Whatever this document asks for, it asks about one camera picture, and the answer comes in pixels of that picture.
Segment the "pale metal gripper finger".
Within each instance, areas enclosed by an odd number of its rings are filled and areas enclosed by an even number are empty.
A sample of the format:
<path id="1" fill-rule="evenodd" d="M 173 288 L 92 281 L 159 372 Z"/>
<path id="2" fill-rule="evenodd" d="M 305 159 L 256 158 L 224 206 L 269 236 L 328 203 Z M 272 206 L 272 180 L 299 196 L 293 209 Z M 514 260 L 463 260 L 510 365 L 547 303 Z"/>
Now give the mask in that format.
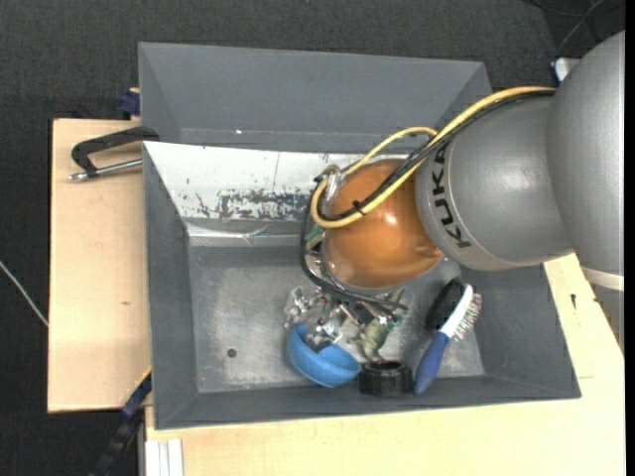
<path id="1" fill-rule="evenodd" d="M 321 308 L 323 308 L 321 288 L 311 287 L 307 291 L 302 287 L 292 289 L 283 308 L 284 328 L 291 329 L 293 326 L 307 321 L 316 316 Z"/>
<path id="2" fill-rule="evenodd" d="M 308 326 L 303 340 L 310 348 L 324 348 L 336 345 L 342 338 L 342 331 L 331 319 L 320 317 Z"/>

